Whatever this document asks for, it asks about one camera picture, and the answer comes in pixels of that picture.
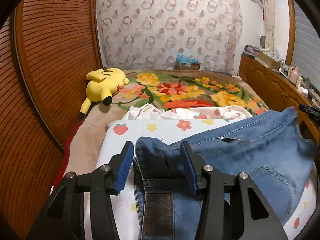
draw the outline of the pikachu plush toy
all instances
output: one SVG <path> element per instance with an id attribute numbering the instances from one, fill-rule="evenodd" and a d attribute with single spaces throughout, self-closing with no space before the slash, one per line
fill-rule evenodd
<path id="1" fill-rule="evenodd" d="M 105 106 L 110 106 L 112 95 L 129 83 L 124 72 L 118 68 L 101 68 L 91 71 L 85 78 L 90 82 L 86 90 L 87 98 L 80 109 L 79 120 L 85 117 L 92 102 L 102 101 Z"/>

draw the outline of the denim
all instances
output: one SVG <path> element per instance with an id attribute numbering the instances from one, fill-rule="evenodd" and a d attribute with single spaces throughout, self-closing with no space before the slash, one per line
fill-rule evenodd
<path id="1" fill-rule="evenodd" d="M 302 138 L 296 117 L 293 107 L 270 110 L 171 145 L 139 138 L 134 175 L 141 239 L 195 237 L 201 196 L 192 195 L 185 179 L 183 141 L 223 173 L 247 172 L 284 225 L 298 205 L 316 153 L 314 143 Z"/>

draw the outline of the wooden frame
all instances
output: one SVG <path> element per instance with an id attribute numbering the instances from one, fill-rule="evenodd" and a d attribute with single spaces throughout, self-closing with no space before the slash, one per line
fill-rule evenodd
<path id="1" fill-rule="evenodd" d="M 45 109 L 29 69 L 23 37 L 23 4 L 24 0 L 19 3 L 12 16 L 12 44 L 15 60 L 18 66 L 17 70 L 19 71 L 19 75 L 23 80 L 26 91 L 28 92 L 28 97 L 36 109 L 42 124 L 47 128 L 49 133 L 57 142 L 60 150 L 64 151 L 63 145 L 65 140 Z"/>
<path id="2" fill-rule="evenodd" d="M 100 47 L 98 45 L 98 30 L 97 30 L 97 14 L 96 14 L 96 0 L 90 0 L 91 7 L 91 26 L 92 26 L 92 36 L 94 52 L 97 58 L 97 69 L 102 68 L 102 59 L 100 53 Z"/>
<path id="3" fill-rule="evenodd" d="M 289 28 L 289 43 L 288 43 L 287 57 L 285 59 L 285 63 L 286 65 L 290 66 L 292 62 L 294 42 L 296 37 L 296 16 L 294 11 L 293 0 L 288 0 L 288 5 L 289 5 L 290 28 Z"/>

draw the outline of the cardboard box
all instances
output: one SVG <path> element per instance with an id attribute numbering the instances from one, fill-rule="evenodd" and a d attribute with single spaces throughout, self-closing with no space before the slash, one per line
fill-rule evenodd
<path id="1" fill-rule="evenodd" d="M 259 52 L 258 59 L 262 60 L 264 63 L 266 63 L 269 68 L 272 69 L 279 69 L 280 68 L 280 62 L 276 62 L 273 59 L 269 58 L 266 54 Z"/>
<path id="2" fill-rule="evenodd" d="M 200 63 L 180 63 L 176 61 L 174 64 L 174 69 L 177 70 L 199 70 Z"/>

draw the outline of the sheer curtain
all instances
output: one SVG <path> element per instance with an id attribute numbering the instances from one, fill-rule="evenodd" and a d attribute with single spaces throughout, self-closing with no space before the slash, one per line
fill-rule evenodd
<path id="1" fill-rule="evenodd" d="M 108 66 L 172 69 L 183 53 L 205 70 L 233 72 L 238 0 L 98 0 L 97 18 Z"/>
<path id="2" fill-rule="evenodd" d="M 264 18 L 266 22 L 266 44 L 265 47 L 273 51 L 274 49 L 274 31 L 275 31 L 275 0 L 262 0 Z"/>

